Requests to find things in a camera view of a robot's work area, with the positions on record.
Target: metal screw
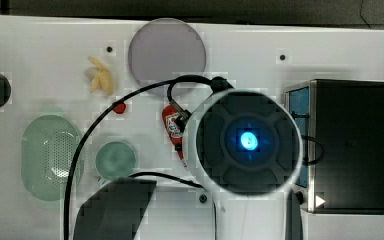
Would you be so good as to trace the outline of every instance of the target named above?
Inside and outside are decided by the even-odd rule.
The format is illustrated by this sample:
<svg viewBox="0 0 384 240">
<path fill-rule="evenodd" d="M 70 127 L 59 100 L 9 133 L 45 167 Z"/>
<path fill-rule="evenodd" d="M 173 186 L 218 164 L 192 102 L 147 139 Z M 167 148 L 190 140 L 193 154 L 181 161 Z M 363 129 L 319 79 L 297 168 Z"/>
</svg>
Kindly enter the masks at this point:
<svg viewBox="0 0 384 240">
<path fill-rule="evenodd" d="M 201 203 L 205 203 L 207 202 L 207 196 L 205 196 L 204 194 L 202 194 L 201 196 L 199 196 L 199 201 Z"/>
</svg>

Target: banana peel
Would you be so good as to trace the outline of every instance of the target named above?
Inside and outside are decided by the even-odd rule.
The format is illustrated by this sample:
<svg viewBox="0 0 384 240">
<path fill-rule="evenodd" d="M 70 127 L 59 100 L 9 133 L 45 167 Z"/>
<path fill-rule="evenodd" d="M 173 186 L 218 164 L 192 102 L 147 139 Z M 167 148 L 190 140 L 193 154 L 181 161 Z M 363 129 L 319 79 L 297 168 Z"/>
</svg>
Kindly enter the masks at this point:
<svg viewBox="0 0 384 240">
<path fill-rule="evenodd" d="M 101 88 L 102 90 L 104 90 L 107 96 L 112 95 L 114 93 L 115 86 L 110 71 L 98 59 L 94 57 L 88 57 L 88 59 L 93 65 L 98 68 L 98 71 L 95 73 L 95 76 L 92 79 L 90 92 L 94 92 L 97 89 Z"/>
</svg>

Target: red object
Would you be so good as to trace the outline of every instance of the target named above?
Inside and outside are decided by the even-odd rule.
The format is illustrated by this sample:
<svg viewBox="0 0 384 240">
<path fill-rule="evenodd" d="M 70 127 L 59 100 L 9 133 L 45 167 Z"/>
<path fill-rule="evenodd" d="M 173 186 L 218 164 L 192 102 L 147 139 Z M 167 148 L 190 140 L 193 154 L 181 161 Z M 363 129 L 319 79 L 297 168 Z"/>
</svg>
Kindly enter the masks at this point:
<svg viewBox="0 0 384 240">
<path fill-rule="evenodd" d="M 123 114 L 124 111 L 126 111 L 126 104 L 125 103 L 121 103 L 121 104 L 118 104 L 117 107 L 115 107 L 113 109 L 113 111 L 117 114 Z"/>
<path fill-rule="evenodd" d="M 171 105 L 168 105 L 163 109 L 162 118 L 163 118 L 164 126 L 166 128 L 168 136 L 170 137 L 171 143 L 173 143 L 175 149 L 180 149 L 176 151 L 177 151 L 177 154 L 179 155 L 179 158 L 183 162 L 183 152 L 181 150 L 183 133 L 180 132 L 179 127 L 175 123 L 175 120 L 178 116 L 179 116 L 179 113 Z"/>
</svg>

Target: black box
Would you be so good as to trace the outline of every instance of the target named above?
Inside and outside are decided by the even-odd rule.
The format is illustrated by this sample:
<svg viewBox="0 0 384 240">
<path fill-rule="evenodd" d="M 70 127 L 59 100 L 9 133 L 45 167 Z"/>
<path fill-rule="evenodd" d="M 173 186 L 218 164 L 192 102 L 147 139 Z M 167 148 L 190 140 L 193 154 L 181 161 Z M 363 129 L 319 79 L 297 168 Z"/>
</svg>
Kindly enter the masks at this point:
<svg viewBox="0 0 384 240">
<path fill-rule="evenodd" d="M 323 144 L 294 186 L 311 213 L 384 214 L 384 82 L 316 79 L 285 90 L 301 135 Z M 304 143 L 304 156 L 321 149 Z"/>
</svg>

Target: circular disc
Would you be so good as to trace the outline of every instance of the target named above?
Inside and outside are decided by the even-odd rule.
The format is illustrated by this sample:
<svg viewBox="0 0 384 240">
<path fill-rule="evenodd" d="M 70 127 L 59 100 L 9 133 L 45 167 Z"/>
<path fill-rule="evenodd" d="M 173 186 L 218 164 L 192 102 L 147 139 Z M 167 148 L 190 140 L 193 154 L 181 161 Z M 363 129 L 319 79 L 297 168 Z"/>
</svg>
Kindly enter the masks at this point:
<svg viewBox="0 0 384 240">
<path fill-rule="evenodd" d="M 161 18 L 136 33 L 130 43 L 128 60 L 133 77 L 143 87 L 187 74 L 201 75 L 206 52 L 201 37 L 191 26 L 180 20 Z M 172 95 L 181 95 L 192 86 L 177 84 Z M 167 88 L 150 91 L 165 96 Z"/>
</svg>

